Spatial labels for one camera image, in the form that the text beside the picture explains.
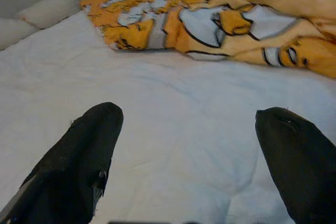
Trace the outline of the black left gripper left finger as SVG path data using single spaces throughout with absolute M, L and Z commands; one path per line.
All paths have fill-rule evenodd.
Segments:
M 90 223 L 122 124 L 122 109 L 112 102 L 74 120 L 3 208 L 1 223 Z

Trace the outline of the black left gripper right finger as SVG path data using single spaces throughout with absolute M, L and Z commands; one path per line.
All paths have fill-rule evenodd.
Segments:
M 295 223 L 335 223 L 335 145 L 307 119 L 258 110 L 255 130 L 271 177 Z

